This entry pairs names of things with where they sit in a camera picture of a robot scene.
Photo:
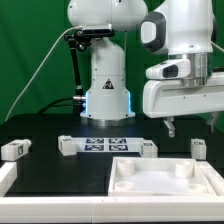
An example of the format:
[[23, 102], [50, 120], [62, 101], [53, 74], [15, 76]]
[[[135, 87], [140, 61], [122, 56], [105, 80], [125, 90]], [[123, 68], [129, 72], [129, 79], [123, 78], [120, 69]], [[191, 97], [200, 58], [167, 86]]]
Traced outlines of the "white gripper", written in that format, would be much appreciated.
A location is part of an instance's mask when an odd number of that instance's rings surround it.
[[180, 80], [148, 81], [143, 90], [143, 112], [150, 118], [166, 117], [164, 124], [175, 136], [174, 116], [211, 113], [207, 124], [213, 132], [224, 111], [224, 72], [214, 73], [202, 87], [182, 86]]

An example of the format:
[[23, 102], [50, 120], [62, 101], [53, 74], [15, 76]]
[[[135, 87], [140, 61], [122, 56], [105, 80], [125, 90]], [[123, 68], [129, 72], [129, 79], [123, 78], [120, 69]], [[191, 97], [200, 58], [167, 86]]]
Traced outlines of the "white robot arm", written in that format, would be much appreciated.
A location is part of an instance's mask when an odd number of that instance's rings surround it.
[[142, 45], [168, 60], [146, 70], [143, 112], [162, 118], [175, 135], [175, 116], [224, 111], [224, 72], [211, 66], [215, 18], [211, 0], [165, 0], [148, 11], [144, 0], [70, 0], [75, 45], [90, 47], [91, 87], [81, 117], [98, 125], [132, 118], [125, 87], [125, 53], [109, 38], [139, 29]]

